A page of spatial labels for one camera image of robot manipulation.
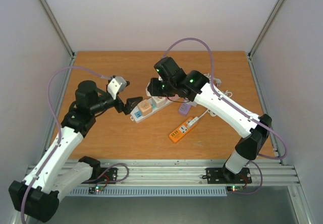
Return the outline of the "aluminium frame post right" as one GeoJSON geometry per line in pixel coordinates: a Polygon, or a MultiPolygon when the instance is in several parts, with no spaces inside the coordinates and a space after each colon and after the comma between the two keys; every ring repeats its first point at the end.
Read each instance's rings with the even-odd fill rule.
{"type": "Polygon", "coordinates": [[[260,30],[260,33],[258,34],[250,52],[247,54],[248,58],[251,59],[253,55],[256,53],[258,47],[264,40],[266,34],[269,32],[273,22],[275,21],[276,17],[278,16],[281,8],[283,7],[286,0],[277,0],[269,13],[269,16],[267,20],[265,21],[265,24],[263,25],[262,29],[260,30]]]}

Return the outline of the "beige cube socket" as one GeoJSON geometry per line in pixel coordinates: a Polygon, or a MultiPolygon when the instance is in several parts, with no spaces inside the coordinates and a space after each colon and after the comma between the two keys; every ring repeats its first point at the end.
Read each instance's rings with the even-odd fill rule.
{"type": "Polygon", "coordinates": [[[152,106],[150,104],[150,101],[145,99],[138,103],[138,109],[140,110],[142,116],[146,116],[152,112],[152,106]]]}

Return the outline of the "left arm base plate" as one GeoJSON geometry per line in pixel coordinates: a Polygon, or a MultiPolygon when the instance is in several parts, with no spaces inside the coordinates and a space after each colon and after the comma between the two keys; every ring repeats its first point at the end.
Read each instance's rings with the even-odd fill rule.
{"type": "Polygon", "coordinates": [[[107,170],[107,167],[101,167],[100,172],[97,174],[100,178],[95,179],[95,176],[92,176],[89,180],[84,181],[83,184],[97,184],[97,183],[106,183],[107,181],[110,183],[114,183],[117,180],[118,169],[113,167],[107,170]]]}

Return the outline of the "white cube socket adapter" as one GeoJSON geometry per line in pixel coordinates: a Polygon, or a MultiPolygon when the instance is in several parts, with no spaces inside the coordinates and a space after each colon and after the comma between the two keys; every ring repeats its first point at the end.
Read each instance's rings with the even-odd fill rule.
{"type": "Polygon", "coordinates": [[[159,96],[153,96],[152,100],[154,102],[154,105],[156,108],[160,108],[166,103],[166,98],[165,97],[159,97],[159,96]]]}

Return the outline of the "white charger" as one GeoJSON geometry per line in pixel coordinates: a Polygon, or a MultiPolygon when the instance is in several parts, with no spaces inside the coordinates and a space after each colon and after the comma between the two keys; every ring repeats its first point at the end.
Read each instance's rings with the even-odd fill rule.
{"type": "Polygon", "coordinates": [[[199,121],[199,117],[194,117],[193,119],[189,120],[187,122],[187,128],[191,129],[192,127],[195,126],[195,124],[199,121]]]}

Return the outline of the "aluminium frame post left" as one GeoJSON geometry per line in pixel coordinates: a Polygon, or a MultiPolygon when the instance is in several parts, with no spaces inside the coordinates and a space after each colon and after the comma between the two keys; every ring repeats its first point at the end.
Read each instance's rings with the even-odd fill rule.
{"type": "Polygon", "coordinates": [[[60,41],[62,42],[62,44],[64,45],[64,48],[66,49],[68,55],[70,56],[70,58],[74,58],[74,51],[72,50],[66,36],[64,35],[54,13],[52,12],[47,0],[38,0],[38,2],[40,3],[41,7],[43,8],[46,16],[48,17],[50,23],[52,24],[54,30],[56,31],[56,34],[58,35],[60,41]]]}

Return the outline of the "left small circuit board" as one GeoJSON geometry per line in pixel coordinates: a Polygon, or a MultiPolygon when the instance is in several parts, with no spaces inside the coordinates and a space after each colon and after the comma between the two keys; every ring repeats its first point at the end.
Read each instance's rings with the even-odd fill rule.
{"type": "Polygon", "coordinates": [[[103,192],[105,187],[103,186],[95,186],[95,187],[89,187],[88,188],[88,193],[89,194],[97,194],[99,192],[103,192]]]}

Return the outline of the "right small circuit board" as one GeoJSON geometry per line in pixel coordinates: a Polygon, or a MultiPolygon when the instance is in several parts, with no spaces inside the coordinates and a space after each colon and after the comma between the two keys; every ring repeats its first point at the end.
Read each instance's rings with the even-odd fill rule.
{"type": "Polygon", "coordinates": [[[226,189],[228,192],[239,192],[242,191],[246,188],[246,186],[236,186],[236,185],[232,185],[232,186],[227,186],[226,189]]]}

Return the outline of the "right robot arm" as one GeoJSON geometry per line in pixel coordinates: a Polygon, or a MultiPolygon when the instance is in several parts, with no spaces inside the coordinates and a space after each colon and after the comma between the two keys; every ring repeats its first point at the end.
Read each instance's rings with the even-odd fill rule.
{"type": "Polygon", "coordinates": [[[186,74],[172,57],[159,60],[154,69],[159,77],[151,78],[147,87],[151,96],[179,96],[201,105],[228,123],[241,137],[233,153],[221,169],[226,183],[241,175],[242,168],[255,160],[265,144],[272,119],[267,114],[254,114],[216,89],[211,80],[201,72],[186,74]]]}

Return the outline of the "orange power strip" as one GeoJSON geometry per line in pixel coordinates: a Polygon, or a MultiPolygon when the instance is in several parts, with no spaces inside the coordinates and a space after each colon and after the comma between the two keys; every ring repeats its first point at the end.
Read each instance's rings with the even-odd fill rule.
{"type": "Polygon", "coordinates": [[[192,127],[191,129],[188,129],[187,122],[191,119],[193,119],[193,117],[188,118],[178,128],[176,128],[173,132],[171,132],[169,134],[169,138],[171,139],[171,141],[173,143],[177,143],[178,141],[180,141],[184,136],[186,136],[190,131],[192,131],[192,129],[197,125],[197,123],[196,123],[194,127],[192,127]]]}

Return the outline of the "aluminium frame post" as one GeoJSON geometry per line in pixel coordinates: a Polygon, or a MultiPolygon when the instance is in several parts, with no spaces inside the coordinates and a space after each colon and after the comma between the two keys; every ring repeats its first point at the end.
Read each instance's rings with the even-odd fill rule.
{"type": "Polygon", "coordinates": [[[70,58],[74,58],[74,51],[72,50],[66,36],[64,35],[54,13],[52,12],[47,0],[38,0],[38,2],[40,3],[41,7],[43,8],[46,16],[48,17],[50,23],[52,24],[54,30],[56,31],[56,34],[58,35],[60,41],[62,42],[62,44],[64,45],[64,48],[66,49],[68,55],[70,56],[70,58]]]}
{"type": "Polygon", "coordinates": [[[277,0],[269,13],[269,16],[267,20],[265,21],[265,24],[263,25],[262,29],[260,30],[260,33],[258,34],[250,52],[247,54],[248,58],[251,59],[253,55],[256,53],[258,47],[264,40],[266,34],[269,32],[273,22],[275,21],[276,17],[278,16],[281,8],[283,7],[286,0],[277,0]]]}

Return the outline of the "purple power strip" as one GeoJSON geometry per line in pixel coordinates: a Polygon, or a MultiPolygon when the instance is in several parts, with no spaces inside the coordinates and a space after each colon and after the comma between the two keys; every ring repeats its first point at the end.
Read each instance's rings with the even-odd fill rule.
{"type": "Polygon", "coordinates": [[[191,109],[191,105],[188,103],[182,103],[179,107],[178,113],[182,116],[187,116],[191,109]]]}

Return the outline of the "white power strip pastel sockets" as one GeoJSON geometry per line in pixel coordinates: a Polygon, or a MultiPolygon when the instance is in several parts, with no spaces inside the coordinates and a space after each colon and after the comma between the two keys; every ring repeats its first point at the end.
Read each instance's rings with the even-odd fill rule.
{"type": "Polygon", "coordinates": [[[149,83],[146,88],[148,99],[142,100],[130,113],[130,119],[136,123],[147,119],[171,103],[175,103],[179,99],[178,95],[171,97],[151,96],[148,91],[148,86],[149,83]]]}

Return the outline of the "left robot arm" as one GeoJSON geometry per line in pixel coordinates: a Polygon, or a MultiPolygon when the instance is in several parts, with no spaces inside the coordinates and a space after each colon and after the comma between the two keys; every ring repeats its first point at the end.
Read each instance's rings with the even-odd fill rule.
{"type": "Polygon", "coordinates": [[[119,93],[130,83],[121,77],[109,80],[106,90],[99,89],[94,81],[79,83],[75,91],[75,101],[59,124],[58,134],[36,167],[21,181],[13,181],[9,194],[14,208],[25,216],[38,221],[49,221],[58,209],[61,200],[74,187],[82,183],[95,183],[104,174],[100,161],[84,156],[62,176],[58,173],[73,150],[81,143],[96,122],[96,117],[110,108],[128,115],[143,100],[128,98],[122,102],[119,93]]]}

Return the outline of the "small circuit board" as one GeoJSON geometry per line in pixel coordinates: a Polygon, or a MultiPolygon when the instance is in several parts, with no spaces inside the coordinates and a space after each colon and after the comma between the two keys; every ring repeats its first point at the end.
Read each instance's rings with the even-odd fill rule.
{"type": "Polygon", "coordinates": [[[226,189],[228,192],[239,192],[242,191],[246,188],[246,186],[236,186],[236,185],[232,185],[232,186],[227,186],[226,189]]]}
{"type": "Polygon", "coordinates": [[[88,193],[89,194],[97,194],[99,192],[103,192],[105,187],[103,186],[95,186],[95,187],[89,187],[88,188],[88,193]]]}

